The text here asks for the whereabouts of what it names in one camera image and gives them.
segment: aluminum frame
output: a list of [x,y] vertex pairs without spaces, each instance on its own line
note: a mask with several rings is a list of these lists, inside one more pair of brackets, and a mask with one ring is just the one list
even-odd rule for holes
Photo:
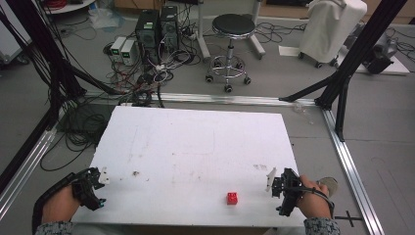
[[[88,96],[96,96],[101,92],[89,92]],[[196,94],[172,94],[162,93],[162,99],[166,102],[174,103],[199,103],[215,105],[246,105],[246,106],[267,106],[267,107],[293,107],[296,104],[302,104],[305,107],[317,107],[314,100],[298,99],[293,103],[280,101],[278,98],[268,97],[249,97],[249,96],[216,96],[216,95],[196,95]],[[326,120],[333,143],[336,147],[337,154],[341,160],[342,167],[346,173],[348,182],[353,191],[354,197],[360,207],[366,227],[371,235],[383,235],[384,230],[377,217],[375,210],[366,193],[364,185],[357,172],[357,168],[347,148],[346,142],[342,142],[335,132],[336,119],[331,111],[323,111],[322,114]],[[50,144],[56,135],[56,127],[51,131],[45,131],[39,139],[36,146],[30,152],[19,171],[15,174],[10,184],[0,196],[0,220],[8,211],[10,205],[17,198],[25,183],[30,178],[43,154],[48,150]]]

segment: black stool seat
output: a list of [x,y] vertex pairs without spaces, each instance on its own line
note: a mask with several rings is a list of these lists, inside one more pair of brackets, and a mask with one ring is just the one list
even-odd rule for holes
[[251,19],[236,14],[216,17],[212,23],[213,31],[229,37],[248,37],[254,33],[255,24]]

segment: caster wheel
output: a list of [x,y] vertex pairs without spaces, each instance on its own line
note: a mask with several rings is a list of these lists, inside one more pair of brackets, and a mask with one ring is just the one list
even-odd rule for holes
[[251,84],[251,81],[252,80],[249,77],[245,77],[245,79],[244,79],[244,83],[247,84],[247,85]]
[[315,67],[320,69],[323,66],[323,63],[316,62]]
[[334,66],[336,65],[336,63],[337,63],[337,60],[336,60],[336,59],[333,59],[333,60],[330,62],[329,66],[334,67]]
[[16,61],[19,62],[19,64],[21,65],[28,65],[29,64],[29,59],[28,56],[25,54],[20,54],[16,57]]
[[213,62],[213,66],[215,68],[221,68],[222,67],[222,63],[220,63],[220,62]]
[[238,70],[241,70],[244,66],[242,65],[242,63],[238,63],[236,64],[235,68]]
[[225,92],[231,93],[232,92],[232,86],[231,85],[225,85]]
[[205,77],[205,81],[206,81],[206,82],[208,82],[208,83],[212,83],[212,82],[213,82],[213,76],[211,76],[211,75],[207,75],[207,76]]

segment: human hand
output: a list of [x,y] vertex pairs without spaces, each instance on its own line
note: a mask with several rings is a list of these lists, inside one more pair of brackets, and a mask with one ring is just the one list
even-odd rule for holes
[[57,192],[43,206],[42,223],[70,221],[80,202],[73,197],[72,186],[69,185]]
[[[314,181],[310,181],[305,175],[300,176],[302,185],[307,188],[315,188],[316,190],[324,193],[326,196],[329,194],[329,189],[324,184],[317,184]],[[306,192],[297,202],[297,207],[304,214],[305,217],[327,217],[332,218],[330,214],[329,205],[323,198]]]

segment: sleeve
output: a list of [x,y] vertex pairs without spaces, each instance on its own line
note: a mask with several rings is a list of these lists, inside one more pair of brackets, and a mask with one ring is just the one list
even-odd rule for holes
[[330,218],[312,217],[304,221],[306,235],[340,235],[339,224]]
[[35,235],[71,235],[73,224],[71,222],[59,221],[39,225]]

